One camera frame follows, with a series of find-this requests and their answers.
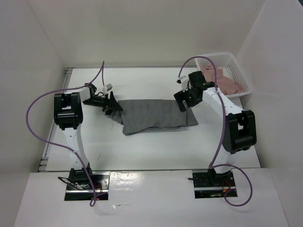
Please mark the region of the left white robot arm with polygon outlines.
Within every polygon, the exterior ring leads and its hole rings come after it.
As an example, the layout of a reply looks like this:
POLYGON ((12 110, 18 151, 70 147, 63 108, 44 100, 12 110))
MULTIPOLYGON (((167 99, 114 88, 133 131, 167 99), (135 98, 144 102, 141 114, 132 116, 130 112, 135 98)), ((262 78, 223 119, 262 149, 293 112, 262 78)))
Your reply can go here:
POLYGON ((67 146, 72 149, 72 165, 66 183, 76 190, 87 190, 94 184, 81 137, 84 119, 82 104, 100 107, 105 115, 123 110, 114 97, 111 84, 105 85, 98 94, 96 90, 93 84, 86 83, 84 87, 54 95, 54 122, 62 130, 67 146))

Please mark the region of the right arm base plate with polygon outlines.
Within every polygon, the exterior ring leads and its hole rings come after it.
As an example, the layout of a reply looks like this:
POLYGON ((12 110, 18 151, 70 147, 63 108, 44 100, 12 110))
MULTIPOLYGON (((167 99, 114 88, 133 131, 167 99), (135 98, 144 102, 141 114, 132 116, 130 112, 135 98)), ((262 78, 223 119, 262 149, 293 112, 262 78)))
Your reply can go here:
POLYGON ((193 182, 196 199, 237 197, 235 181, 231 171, 218 174, 212 170, 193 170, 188 180, 193 182))

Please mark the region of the grey pleated skirt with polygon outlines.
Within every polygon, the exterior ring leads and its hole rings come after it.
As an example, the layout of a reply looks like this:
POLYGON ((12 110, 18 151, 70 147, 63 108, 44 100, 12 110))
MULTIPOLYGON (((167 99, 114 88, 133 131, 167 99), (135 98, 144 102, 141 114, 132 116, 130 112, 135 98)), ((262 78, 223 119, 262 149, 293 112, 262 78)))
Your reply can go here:
POLYGON ((175 100, 133 99, 118 103, 123 111, 113 111, 109 118, 123 125, 126 136, 198 125, 192 109, 181 112, 175 100))

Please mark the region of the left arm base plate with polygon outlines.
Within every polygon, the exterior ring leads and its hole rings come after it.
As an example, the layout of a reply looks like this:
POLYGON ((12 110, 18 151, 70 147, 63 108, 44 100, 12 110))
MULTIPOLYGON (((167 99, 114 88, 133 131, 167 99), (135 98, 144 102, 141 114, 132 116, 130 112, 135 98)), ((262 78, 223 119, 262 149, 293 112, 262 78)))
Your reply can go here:
POLYGON ((110 173, 92 172, 89 175, 92 185, 87 175, 82 171, 70 171, 68 177, 58 177, 66 185, 65 201, 90 201, 93 199, 93 189, 95 189, 97 201, 108 200, 110 173))

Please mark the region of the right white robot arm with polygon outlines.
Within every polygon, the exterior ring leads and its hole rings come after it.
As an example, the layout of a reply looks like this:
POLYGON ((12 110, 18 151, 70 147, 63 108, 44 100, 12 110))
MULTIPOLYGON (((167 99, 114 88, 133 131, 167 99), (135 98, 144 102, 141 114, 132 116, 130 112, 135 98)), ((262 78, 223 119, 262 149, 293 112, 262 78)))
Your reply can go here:
POLYGON ((257 141, 255 115, 245 111, 227 98, 214 82, 207 82, 201 71, 195 71, 177 80, 182 90, 174 94, 180 111, 207 103, 222 119, 223 128, 219 146, 207 170, 206 180, 218 186, 230 176, 237 154, 254 146, 257 141))

